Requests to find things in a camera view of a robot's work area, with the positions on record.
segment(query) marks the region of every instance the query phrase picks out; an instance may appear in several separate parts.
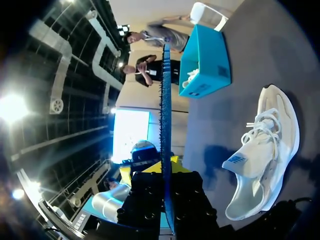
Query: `bristle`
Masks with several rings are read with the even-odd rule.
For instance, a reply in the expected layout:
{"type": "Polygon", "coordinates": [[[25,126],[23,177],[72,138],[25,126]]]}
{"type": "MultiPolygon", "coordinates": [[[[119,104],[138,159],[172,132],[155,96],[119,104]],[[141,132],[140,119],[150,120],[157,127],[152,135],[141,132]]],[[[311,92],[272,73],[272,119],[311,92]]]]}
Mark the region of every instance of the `bristle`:
{"type": "Polygon", "coordinates": [[[160,83],[160,157],[164,180],[164,208],[168,224],[173,233],[174,209],[171,200],[171,70],[170,46],[165,45],[162,54],[162,82],[160,83]]]}

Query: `screen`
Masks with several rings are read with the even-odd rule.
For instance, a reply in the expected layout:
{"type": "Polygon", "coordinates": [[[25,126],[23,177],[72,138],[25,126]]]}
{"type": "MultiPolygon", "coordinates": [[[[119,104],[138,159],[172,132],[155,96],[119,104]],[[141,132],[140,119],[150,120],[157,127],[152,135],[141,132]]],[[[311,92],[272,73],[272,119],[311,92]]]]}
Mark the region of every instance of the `screen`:
{"type": "Polygon", "coordinates": [[[133,146],[140,140],[147,140],[149,116],[148,111],[116,110],[111,158],[115,164],[131,159],[133,146]]]}

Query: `table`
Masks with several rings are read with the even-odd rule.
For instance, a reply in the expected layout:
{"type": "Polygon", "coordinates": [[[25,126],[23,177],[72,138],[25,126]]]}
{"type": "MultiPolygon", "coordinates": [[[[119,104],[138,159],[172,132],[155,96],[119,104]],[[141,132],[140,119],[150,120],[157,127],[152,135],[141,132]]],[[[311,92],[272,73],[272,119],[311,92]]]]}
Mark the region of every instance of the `table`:
{"type": "Polygon", "coordinates": [[[242,146],[241,136],[250,130],[246,123],[254,121],[264,86],[275,84],[287,93],[300,126],[300,148],[277,202],[312,197],[320,186],[320,66],[302,29],[275,0],[246,0],[222,31],[232,84],[190,100],[183,166],[201,174],[218,224],[239,229],[260,215],[227,219],[225,209],[237,180],[221,165],[242,146]]]}

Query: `man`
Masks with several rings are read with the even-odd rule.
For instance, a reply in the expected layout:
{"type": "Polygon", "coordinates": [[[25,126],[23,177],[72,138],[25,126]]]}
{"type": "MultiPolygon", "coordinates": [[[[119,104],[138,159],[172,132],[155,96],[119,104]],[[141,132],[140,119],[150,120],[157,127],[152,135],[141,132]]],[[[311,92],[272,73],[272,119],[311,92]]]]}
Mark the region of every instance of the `man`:
{"type": "Polygon", "coordinates": [[[103,183],[106,190],[112,190],[120,184],[114,177],[107,178],[103,183]]]}
{"type": "MultiPolygon", "coordinates": [[[[125,74],[135,74],[135,80],[145,87],[154,81],[161,82],[162,60],[156,61],[156,55],[144,56],[136,61],[136,66],[124,65],[120,68],[125,74]]],[[[171,60],[171,83],[179,85],[180,61],[171,60]]]]}
{"type": "Polygon", "coordinates": [[[189,40],[189,35],[163,26],[176,20],[189,21],[190,15],[168,17],[160,21],[151,22],[147,24],[146,30],[141,32],[127,32],[123,36],[123,41],[126,44],[132,44],[143,40],[148,45],[159,48],[162,48],[164,44],[170,44],[172,50],[182,53],[189,40]]]}

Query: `yellow object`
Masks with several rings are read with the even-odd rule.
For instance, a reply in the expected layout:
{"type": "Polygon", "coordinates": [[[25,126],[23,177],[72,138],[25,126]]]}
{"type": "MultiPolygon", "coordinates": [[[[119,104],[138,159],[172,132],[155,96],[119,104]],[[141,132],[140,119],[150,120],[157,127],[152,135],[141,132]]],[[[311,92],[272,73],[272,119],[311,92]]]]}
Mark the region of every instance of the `yellow object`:
{"type": "MultiPolygon", "coordinates": [[[[178,156],[172,156],[171,157],[171,168],[172,168],[172,173],[190,173],[191,171],[184,168],[180,163],[179,163],[179,157],[178,156]]],[[[145,169],[142,171],[143,173],[161,173],[161,161],[157,162],[156,164],[152,165],[151,167],[145,169]]],[[[125,184],[128,184],[131,186],[131,167],[126,166],[126,167],[120,167],[120,174],[121,174],[121,181],[125,184]]]]}
{"type": "MultiPolygon", "coordinates": [[[[172,156],[171,157],[171,169],[172,173],[190,173],[191,171],[184,168],[180,163],[179,163],[179,157],[178,156],[172,156]]],[[[147,168],[146,170],[143,171],[144,173],[161,173],[161,161],[157,162],[156,164],[152,165],[151,167],[147,168]]]]}
{"type": "Polygon", "coordinates": [[[124,184],[128,184],[129,186],[131,186],[131,167],[129,166],[125,166],[125,167],[120,167],[120,174],[121,174],[121,181],[124,184]]]}

